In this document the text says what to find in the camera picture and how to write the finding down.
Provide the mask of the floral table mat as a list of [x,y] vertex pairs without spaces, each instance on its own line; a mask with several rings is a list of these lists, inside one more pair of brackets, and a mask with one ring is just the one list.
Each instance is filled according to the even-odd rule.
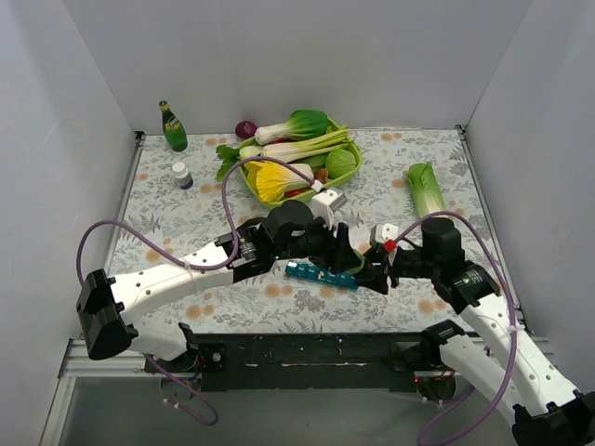
[[[337,212],[349,227],[351,245],[366,251],[378,223],[409,227],[416,211],[406,181],[412,164],[430,162],[445,206],[456,213],[467,257],[482,266],[496,253],[460,130],[354,130],[362,166],[344,185],[346,204]],[[182,257],[226,233],[231,222],[265,216],[266,209],[240,173],[226,184],[216,179],[216,148],[234,146],[229,134],[196,135],[188,149],[172,151],[161,136],[140,145],[121,232],[111,250],[109,272],[121,275]],[[171,166],[183,162],[193,185],[182,190]],[[382,295],[344,290],[289,277],[284,262],[269,273],[225,287],[197,292],[149,313],[156,321],[185,322],[197,333],[418,332],[456,317],[427,280],[401,280]]]

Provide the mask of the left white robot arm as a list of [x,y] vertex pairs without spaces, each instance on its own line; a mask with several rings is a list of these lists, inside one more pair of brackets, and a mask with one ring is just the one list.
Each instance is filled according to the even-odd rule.
[[197,292],[265,274],[278,260],[304,258],[332,273],[363,263],[350,246],[346,224],[333,225],[306,204],[290,200],[169,264],[116,276],[94,270],[81,278],[76,303],[87,354],[100,361],[131,349],[166,360],[177,371],[189,371],[198,350],[188,331],[153,321],[150,312]]

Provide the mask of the green pill bottle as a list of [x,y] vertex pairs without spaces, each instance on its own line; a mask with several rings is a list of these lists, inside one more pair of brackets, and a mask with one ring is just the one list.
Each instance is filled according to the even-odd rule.
[[367,265],[367,259],[361,252],[354,251],[354,254],[357,256],[358,261],[355,267],[348,270],[348,273],[352,276],[359,274],[360,271],[364,269]]

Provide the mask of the round green cabbage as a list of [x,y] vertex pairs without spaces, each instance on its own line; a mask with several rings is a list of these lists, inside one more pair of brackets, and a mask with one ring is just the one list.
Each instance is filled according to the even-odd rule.
[[351,172],[357,165],[352,152],[345,149],[330,151],[325,159],[325,168],[330,179],[342,177]]

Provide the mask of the purple onion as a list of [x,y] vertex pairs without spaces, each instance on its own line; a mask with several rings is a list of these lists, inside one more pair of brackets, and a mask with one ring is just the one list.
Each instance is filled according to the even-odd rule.
[[252,138],[258,129],[258,126],[251,121],[242,121],[234,129],[235,135],[240,139]]

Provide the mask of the brown mushroom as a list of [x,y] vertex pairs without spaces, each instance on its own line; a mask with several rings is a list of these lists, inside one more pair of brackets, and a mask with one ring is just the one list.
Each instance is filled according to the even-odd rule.
[[325,183],[329,180],[329,176],[328,176],[328,170],[326,168],[321,168],[319,169],[315,175],[314,178],[318,181],[320,181],[321,183]]

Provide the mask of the green plastic basket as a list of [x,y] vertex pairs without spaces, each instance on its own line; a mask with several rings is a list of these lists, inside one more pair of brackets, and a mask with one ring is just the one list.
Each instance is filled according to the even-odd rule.
[[[340,127],[344,127],[344,126],[340,126],[338,124],[336,124],[334,121],[332,121],[329,117],[328,117],[328,127],[326,129],[326,131],[324,132],[326,133],[330,133],[333,131],[338,130]],[[338,177],[336,179],[330,179],[323,183],[324,186],[326,188],[332,188],[332,187],[340,187],[342,185],[344,185],[348,180],[350,180],[355,173],[357,173],[357,171],[360,169],[360,167],[362,166],[362,155],[361,155],[361,151],[357,148],[357,146],[355,145],[355,142],[352,140],[352,138],[349,135],[349,142],[347,144],[347,147],[344,148],[347,151],[350,151],[353,153],[355,159],[356,159],[356,163],[357,165],[355,166],[355,168],[349,172],[348,174],[342,176],[342,177]],[[290,140],[290,139],[281,139],[281,140],[276,140],[272,143],[280,143],[280,142],[290,142],[290,141],[295,141],[295,140]],[[259,145],[256,141],[255,138],[249,138],[247,141],[243,142],[240,144],[239,147],[237,148],[242,148],[244,146],[247,145]],[[292,171],[294,171],[295,173],[297,173],[298,175],[300,175],[301,177],[303,177],[303,175],[297,171],[297,169],[293,166],[293,164],[307,164],[311,167],[311,170],[313,172],[313,174],[315,175],[315,173],[321,169],[321,168],[325,168],[325,159],[326,156],[328,155],[328,153],[323,153],[323,154],[319,154],[319,155],[315,155],[315,156],[311,156],[308,158],[304,158],[304,159],[300,159],[294,162],[290,162],[290,163],[285,163],[283,161],[274,159],[274,158],[270,158],[270,157],[251,157],[251,158],[247,158],[250,161],[249,162],[272,162],[272,163],[276,163],[276,164],[280,164],[280,165],[284,165],[286,166],[288,169],[291,169]],[[265,206],[269,207],[269,208],[273,208],[273,207],[277,207],[279,205],[281,205],[283,202],[287,201],[287,200],[299,200],[302,202],[307,202],[311,199],[311,197],[314,194],[314,190],[311,188],[311,184],[307,189],[303,189],[303,190],[293,190],[293,191],[289,191],[284,195],[284,198],[279,201],[279,202],[275,202],[275,203],[264,203],[262,202],[258,196],[257,193],[255,192],[254,188],[251,186],[251,184],[249,183],[248,179],[247,179],[247,169],[245,168],[245,164],[241,167],[241,172],[243,175],[243,178],[245,179],[246,184],[248,185],[248,188],[250,189],[250,191],[257,197],[257,199],[263,203]]]

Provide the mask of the white pill bottle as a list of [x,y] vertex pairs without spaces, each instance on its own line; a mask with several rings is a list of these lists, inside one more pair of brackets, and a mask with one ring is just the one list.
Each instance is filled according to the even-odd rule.
[[178,187],[182,190],[189,189],[193,185],[192,175],[183,162],[176,162],[171,166],[173,178]]

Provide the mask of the green glass bottle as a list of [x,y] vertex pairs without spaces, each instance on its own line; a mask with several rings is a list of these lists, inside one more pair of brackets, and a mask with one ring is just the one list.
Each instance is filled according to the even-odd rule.
[[162,128],[166,142],[173,151],[185,151],[188,147],[188,140],[181,121],[171,111],[167,101],[161,100],[159,108],[162,114]]

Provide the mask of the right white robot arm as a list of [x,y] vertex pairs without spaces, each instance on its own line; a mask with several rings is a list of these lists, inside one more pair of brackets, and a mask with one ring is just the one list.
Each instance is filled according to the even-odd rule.
[[517,320],[507,287],[467,260],[452,220],[435,216],[421,225],[422,244],[399,247],[396,226],[377,225],[366,257],[384,286],[401,278],[428,279],[438,296],[485,346],[475,345],[453,321],[422,333],[421,360],[449,367],[491,401],[519,445],[588,445],[594,441],[594,395],[584,393],[550,362]]

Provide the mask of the celery stalk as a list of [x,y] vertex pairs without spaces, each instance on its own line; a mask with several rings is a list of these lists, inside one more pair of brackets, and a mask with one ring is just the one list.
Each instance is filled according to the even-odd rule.
[[344,149],[349,140],[348,129],[340,127],[336,131],[302,141],[272,143],[266,146],[247,145],[242,148],[219,145],[216,154],[221,160],[221,166],[216,179],[221,181],[237,162],[247,158],[265,156],[290,163],[334,149]]

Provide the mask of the teal weekly pill organizer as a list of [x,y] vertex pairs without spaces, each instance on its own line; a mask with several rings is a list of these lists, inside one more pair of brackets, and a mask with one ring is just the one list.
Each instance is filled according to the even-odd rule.
[[316,282],[321,285],[357,290],[355,279],[347,272],[334,274],[327,269],[314,266],[307,262],[288,261],[284,273],[293,278]]

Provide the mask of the bok choy top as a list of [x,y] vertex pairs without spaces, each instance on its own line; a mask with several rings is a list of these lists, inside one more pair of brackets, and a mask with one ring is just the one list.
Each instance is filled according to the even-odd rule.
[[328,117],[325,112],[297,110],[284,123],[259,127],[254,138],[259,145],[267,145],[281,139],[300,141],[323,135],[327,127]]

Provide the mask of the napa cabbage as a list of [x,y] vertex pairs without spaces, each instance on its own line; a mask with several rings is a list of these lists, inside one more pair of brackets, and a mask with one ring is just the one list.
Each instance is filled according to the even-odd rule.
[[405,175],[418,218],[446,210],[443,195],[430,162],[412,164]]

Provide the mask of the yellow cabbage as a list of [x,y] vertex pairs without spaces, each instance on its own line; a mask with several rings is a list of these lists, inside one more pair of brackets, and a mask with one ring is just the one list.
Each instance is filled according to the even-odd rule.
[[264,203],[279,202],[293,190],[307,189],[314,180],[311,167],[307,164],[293,164],[303,177],[284,165],[272,162],[249,162],[245,165],[247,179]]

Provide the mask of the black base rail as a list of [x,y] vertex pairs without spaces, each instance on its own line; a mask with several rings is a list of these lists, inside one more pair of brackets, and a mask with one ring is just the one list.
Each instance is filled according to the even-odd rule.
[[72,341],[63,377],[156,377],[164,368],[205,392],[259,389],[387,389],[427,393],[432,400],[463,388],[457,374],[423,355],[419,333],[197,334],[191,349],[150,364],[127,350],[94,361]]

